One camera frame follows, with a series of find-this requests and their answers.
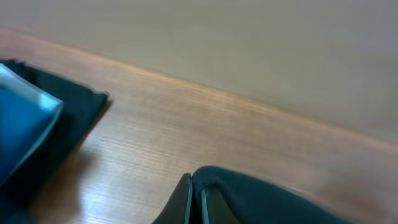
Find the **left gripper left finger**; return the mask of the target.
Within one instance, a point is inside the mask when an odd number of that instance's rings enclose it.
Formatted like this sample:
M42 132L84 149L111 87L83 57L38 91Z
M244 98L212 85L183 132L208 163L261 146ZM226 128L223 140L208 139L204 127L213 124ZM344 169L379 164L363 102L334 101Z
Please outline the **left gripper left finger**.
M153 224L189 224L192 207L193 182L191 173L185 173L174 188L165 207Z

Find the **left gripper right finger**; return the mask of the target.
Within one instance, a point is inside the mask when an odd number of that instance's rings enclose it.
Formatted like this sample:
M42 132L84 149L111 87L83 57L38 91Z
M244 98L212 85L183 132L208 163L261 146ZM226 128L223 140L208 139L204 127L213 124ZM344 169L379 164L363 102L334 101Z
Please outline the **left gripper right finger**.
M240 224L218 188L201 191L201 210L203 224Z

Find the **black t-shirt with logo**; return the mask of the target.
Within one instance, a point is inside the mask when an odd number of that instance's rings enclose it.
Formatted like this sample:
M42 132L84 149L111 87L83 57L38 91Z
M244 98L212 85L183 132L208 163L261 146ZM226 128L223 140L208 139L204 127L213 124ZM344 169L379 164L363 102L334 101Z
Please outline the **black t-shirt with logo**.
M233 170L204 166L192 179L199 206L202 190L219 190L241 223L348 223L303 197Z

